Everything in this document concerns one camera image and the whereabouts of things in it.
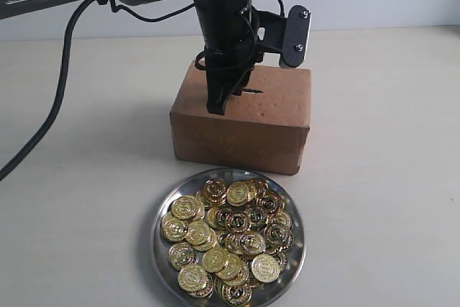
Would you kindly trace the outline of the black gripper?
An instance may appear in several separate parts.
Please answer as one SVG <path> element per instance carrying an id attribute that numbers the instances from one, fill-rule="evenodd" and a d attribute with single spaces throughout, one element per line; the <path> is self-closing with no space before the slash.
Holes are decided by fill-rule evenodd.
<path id="1" fill-rule="evenodd" d="M 205 44 L 194 65 L 206 72 L 206 108 L 210 114 L 225 114 L 226 102 L 231 95 L 242 95 L 254 70 L 257 39 L 252 0 L 193 0 L 193 3 Z M 237 77 L 242 77 L 238 85 Z"/>

